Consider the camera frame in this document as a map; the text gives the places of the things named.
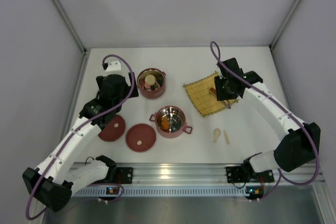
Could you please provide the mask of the white round bun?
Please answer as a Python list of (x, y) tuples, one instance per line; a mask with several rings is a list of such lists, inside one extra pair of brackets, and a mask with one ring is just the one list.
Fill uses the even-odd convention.
[(152, 74), (149, 74), (145, 77), (145, 84), (148, 86), (154, 86), (156, 84), (156, 77)]

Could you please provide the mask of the black sushi roll with orange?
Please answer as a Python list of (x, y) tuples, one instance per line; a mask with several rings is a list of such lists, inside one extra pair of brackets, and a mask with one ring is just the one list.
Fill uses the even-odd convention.
[(163, 82), (162, 82), (162, 79), (160, 79), (160, 78), (157, 78), (157, 79), (156, 79), (156, 82), (157, 82), (159, 85), (162, 85), (162, 83), (163, 83)]

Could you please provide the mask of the dark red lid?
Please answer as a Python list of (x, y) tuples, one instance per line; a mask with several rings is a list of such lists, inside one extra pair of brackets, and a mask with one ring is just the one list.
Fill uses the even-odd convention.
[(98, 134), (98, 137), (105, 142), (115, 142), (124, 134), (125, 127), (124, 118), (120, 115), (116, 115)]
[(127, 131), (125, 141), (129, 149), (139, 153), (146, 152), (154, 146), (156, 132), (148, 124), (136, 124)]

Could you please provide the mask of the orange fried food piece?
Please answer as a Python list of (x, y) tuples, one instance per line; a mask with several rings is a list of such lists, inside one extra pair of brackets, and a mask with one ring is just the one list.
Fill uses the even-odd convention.
[(170, 122), (168, 121), (167, 117), (162, 117), (161, 130), (168, 131), (169, 129), (170, 129)]

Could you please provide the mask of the pink steel-lined pot with handles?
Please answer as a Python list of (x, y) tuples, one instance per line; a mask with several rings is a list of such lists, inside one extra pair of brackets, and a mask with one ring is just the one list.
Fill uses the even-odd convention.
[[(170, 122), (170, 129), (168, 131), (161, 130), (162, 117), (167, 117)], [(193, 127), (189, 126), (186, 122), (184, 112), (177, 106), (168, 105), (160, 108), (150, 116), (149, 121), (155, 123), (158, 133), (164, 138), (176, 138), (183, 133), (191, 134), (193, 132)]]

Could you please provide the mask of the metal tongs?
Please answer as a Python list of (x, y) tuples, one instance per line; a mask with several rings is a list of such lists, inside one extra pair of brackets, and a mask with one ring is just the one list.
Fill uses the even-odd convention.
[[(216, 98), (217, 99), (217, 93), (216, 93), (216, 95), (213, 95), (213, 94), (211, 94), (214, 98)], [(225, 106), (225, 108), (227, 108), (227, 109), (231, 109), (232, 107), (231, 107), (231, 103), (230, 103), (230, 101), (222, 101), (222, 100), (217, 100), (217, 102), (220, 102), (221, 104), (223, 104), (224, 106)]]

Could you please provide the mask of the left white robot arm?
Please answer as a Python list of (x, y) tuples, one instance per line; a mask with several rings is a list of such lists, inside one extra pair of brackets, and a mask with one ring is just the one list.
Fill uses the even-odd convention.
[(98, 92), (87, 102), (66, 137), (55, 150), (36, 168), (27, 168), (23, 180), (30, 199), (37, 199), (53, 212), (65, 207), (73, 194), (93, 183), (111, 183), (117, 165), (101, 155), (90, 164), (71, 172), (79, 154), (91, 140), (111, 122), (121, 110), (122, 104), (138, 97), (135, 77), (129, 73), (131, 85), (119, 74), (98, 76)]

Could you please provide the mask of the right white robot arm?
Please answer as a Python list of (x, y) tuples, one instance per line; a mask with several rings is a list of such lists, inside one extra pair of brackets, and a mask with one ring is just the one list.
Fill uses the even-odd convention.
[(217, 63), (220, 76), (215, 87), (219, 101), (241, 97), (268, 122), (279, 138), (274, 150), (257, 153), (244, 160), (242, 168), (251, 174), (280, 169), (291, 172), (316, 161), (316, 170), (307, 183), (313, 182), (319, 169), (321, 130), (316, 123), (306, 123), (289, 111), (267, 88), (254, 71), (244, 73), (237, 60), (231, 58)]

